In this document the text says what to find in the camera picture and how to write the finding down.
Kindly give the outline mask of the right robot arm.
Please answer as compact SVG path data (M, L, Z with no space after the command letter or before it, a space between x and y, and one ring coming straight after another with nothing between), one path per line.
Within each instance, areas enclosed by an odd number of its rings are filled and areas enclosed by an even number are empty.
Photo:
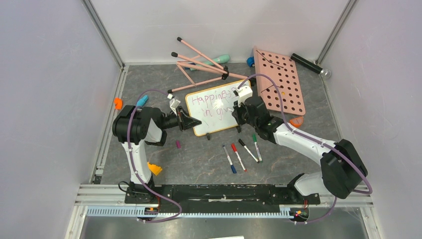
M312 194L330 193L346 199L352 192L373 192L368 171L350 141L324 140L299 130L270 115L261 97L235 101L232 115L239 125L253 127L263 140L290 148L319 165L319 172L300 174L290 182L287 195L291 202L300 203Z

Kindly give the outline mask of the yellow-framed whiteboard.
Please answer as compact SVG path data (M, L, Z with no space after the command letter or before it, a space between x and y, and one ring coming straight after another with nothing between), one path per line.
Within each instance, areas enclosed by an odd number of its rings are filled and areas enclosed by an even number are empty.
M240 80L185 96L189 115L202 122L193 127L195 136L204 136L237 126L232 116L234 102L237 101L233 91L241 83Z

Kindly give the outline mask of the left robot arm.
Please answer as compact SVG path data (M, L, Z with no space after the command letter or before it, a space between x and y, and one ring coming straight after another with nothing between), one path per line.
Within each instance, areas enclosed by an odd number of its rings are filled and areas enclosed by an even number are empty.
M177 127L184 131L201 125L182 106L165 114L159 108L124 106L112 124L112 134L123 146L130 168L127 192L137 193L139 199L150 203L156 198L152 172L148 167L145 146L163 146L166 130Z

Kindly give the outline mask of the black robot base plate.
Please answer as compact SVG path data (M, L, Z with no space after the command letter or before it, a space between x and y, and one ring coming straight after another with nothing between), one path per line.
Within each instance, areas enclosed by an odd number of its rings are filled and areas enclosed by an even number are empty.
M319 205L320 198L316 193L302 196L293 186L274 184L163 184L154 186L151 194L126 191L124 202L145 204L160 213L275 213L280 205Z

